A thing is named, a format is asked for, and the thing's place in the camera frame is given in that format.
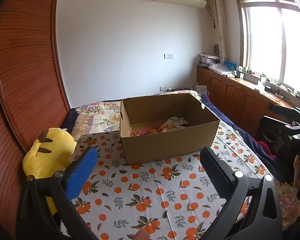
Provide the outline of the left hand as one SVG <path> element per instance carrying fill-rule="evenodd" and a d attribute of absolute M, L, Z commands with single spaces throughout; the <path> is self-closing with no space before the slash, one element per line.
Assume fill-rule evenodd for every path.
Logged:
<path fill-rule="evenodd" d="M 145 229 L 140 229 L 133 237 L 133 240 L 150 240 L 150 235 Z"/>

